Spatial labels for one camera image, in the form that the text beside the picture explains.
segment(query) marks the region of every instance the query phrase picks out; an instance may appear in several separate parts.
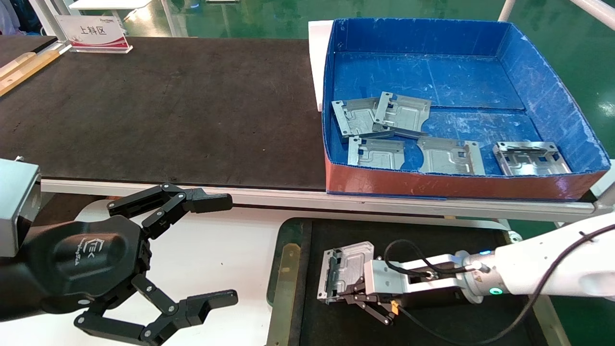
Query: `sign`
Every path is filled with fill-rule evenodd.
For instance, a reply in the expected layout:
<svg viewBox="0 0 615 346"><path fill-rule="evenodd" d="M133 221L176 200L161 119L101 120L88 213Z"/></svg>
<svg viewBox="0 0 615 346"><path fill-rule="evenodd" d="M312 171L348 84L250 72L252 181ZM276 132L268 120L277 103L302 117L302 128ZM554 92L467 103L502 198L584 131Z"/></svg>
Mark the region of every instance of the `sign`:
<svg viewBox="0 0 615 346"><path fill-rule="evenodd" d="M132 49L116 17L57 15L55 18L76 52L128 53Z"/></svg>

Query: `mounting plate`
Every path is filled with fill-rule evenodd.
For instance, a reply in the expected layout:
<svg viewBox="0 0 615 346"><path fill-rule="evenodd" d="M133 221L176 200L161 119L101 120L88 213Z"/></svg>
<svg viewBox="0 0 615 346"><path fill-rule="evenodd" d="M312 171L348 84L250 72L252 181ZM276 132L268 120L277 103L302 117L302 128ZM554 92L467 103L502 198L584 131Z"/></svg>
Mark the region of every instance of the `mounting plate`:
<svg viewBox="0 0 615 346"><path fill-rule="evenodd" d="M373 121L378 125L375 129L390 127L396 135L417 139L427 135L421 132L421 126L425 120L429 119L430 108L430 100L395 95L384 91L380 95L376 113L373 114Z"/></svg>
<svg viewBox="0 0 615 346"><path fill-rule="evenodd" d="M341 131L342 141L345 143L349 137L361 136L369 138L393 137L393 131L380 124L374 127L374 113L378 106L378 98L357 99L348 101L332 101L335 119Z"/></svg>
<svg viewBox="0 0 615 346"><path fill-rule="evenodd" d="M553 142L498 142L493 153L504 175L550 175L570 173Z"/></svg>
<svg viewBox="0 0 615 346"><path fill-rule="evenodd" d="M325 303L344 300L339 294L363 277L363 265L373 259L374 245L369 241L325 251L317 298Z"/></svg>
<svg viewBox="0 0 615 346"><path fill-rule="evenodd" d="M402 141L359 136L348 141L348 164L352 166L401 169L404 161Z"/></svg>
<svg viewBox="0 0 615 346"><path fill-rule="evenodd" d="M417 144L423 152L419 172L485 175L477 142L422 136Z"/></svg>

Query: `black cable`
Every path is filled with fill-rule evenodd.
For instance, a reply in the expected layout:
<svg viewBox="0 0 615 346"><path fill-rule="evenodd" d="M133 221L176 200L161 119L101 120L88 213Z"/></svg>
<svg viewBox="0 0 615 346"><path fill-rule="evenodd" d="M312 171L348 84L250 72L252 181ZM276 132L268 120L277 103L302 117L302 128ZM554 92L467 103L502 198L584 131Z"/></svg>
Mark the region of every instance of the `black cable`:
<svg viewBox="0 0 615 346"><path fill-rule="evenodd" d="M547 271L544 273L544 275L542 276L541 280L538 282L538 285L536 286L536 290L534 290L534 293L532 293L532 295L530 296L530 300L525 304L525 306L523 307L523 310L521 310L521 312L519 313L519 315L517 316L517 318L506 328L504 328L504 330L502 330L501 332L497 333L494 337L489 338L487 340L483 340L483 341L478 341L478 342L463 342L463 341L457 341L457 340L453 340L453 339L449 339L448 337L445 337L431 329L429 329L427 326L425 326L424 324L422 324L419 320L417 320L414 316L412 316L409 312L407 312L404 308L402 307L397 307L404 315L406 315L407 317L409 317L409 319L412 320L412 322L416 323L417 326L423 328L426 332L428 332L429 334L442 339L446 342L448 342L449 344L453 344L453 345L457 345L457 346L482 346L482 345L488 345L492 342L495 342L499 339L502 339L502 337L504 337L506 334L508 334L511 330L515 329L519 323L521 323L530 313L531 309L534 307L534 304L536 303L536 301L538 300L538 297L540 296L540 292L542 291L542 289L544 288L544 286L547 284L547 281L549 280L549 278L551 277L551 275L553 274L553 272L555 271L555 269L557 268L557 266L562 262L562 260L564 258L566 258L566 256L568 256L571 252L573 252L577 247L579 247L580 245L582 245L583 243L587 242L587 241L592 241L592 239L594 239L595 237L606 233L608 231L611 230L615 230L615 225L610 225L604 228L601 228L597 231L593 231L589 234L585 234L583 232L579 232L579 234L581 234L582 238L575 241L574 243L572 243L570 246L568 246L564 251L562 251L562 253L557 256L557 258L553 261L553 263L551 263L551 266L549 267L549 269L547 269Z"/></svg>
<svg viewBox="0 0 615 346"><path fill-rule="evenodd" d="M412 241L407 240L407 239L398 239L393 241L391 244L389 244L386 249L384 250L384 255L383 255L383 259L384 259L384 263L386 263L386 265L395 270L398 273L401 274L406 274L408 276L413 276L413 277L422 277L422 278L426 278L429 277L430 274L427 272L417 272L416 270L410 270L410 269L404 269L402 267L398 267L396 265L393 265L389 262L389 251L391 250L391 248L393 247L393 245L395 244L399 244L399 243L406 243L408 245L410 245L410 247L412 247L412 249L415 251L415 253L417 255L419 255L419 257L423 260L423 262L425 262L425 264L434 272L439 273L439 274L457 274L457 273L464 273L467 272L467 270L464 267L461 268L455 268L455 269L442 269L442 268L438 268L435 265L431 264L428 260L427 257L425 257L425 255L423 254L423 252L421 251L421 249Z"/></svg>

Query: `black conveyor belt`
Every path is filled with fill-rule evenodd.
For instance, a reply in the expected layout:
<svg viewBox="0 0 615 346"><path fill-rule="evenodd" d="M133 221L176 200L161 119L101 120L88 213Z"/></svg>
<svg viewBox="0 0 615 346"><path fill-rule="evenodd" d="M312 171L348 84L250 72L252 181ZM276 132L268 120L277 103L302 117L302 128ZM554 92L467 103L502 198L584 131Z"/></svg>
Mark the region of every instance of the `black conveyor belt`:
<svg viewBox="0 0 615 346"><path fill-rule="evenodd" d="M0 99L0 157L58 179L324 190L307 40L129 41Z"/></svg>

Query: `green floor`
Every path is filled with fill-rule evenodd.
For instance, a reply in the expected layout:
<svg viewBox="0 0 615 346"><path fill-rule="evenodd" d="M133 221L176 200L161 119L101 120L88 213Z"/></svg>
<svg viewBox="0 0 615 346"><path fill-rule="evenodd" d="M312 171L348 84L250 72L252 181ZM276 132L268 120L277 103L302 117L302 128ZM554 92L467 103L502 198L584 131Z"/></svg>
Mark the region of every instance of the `green floor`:
<svg viewBox="0 0 615 346"><path fill-rule="evenodd" d="M615 6L614 0L607 0ZM308 21L338 17L496 20L504 0L169 0L176 36L307 38ZM544 54L615 158L615 32L568 0L518 0L510 16ZM132 36L171 36L160 0L131 14ZM552 223L511 222L525 238ZM615 345L615 303L554 297L573 345Z"/></svg>

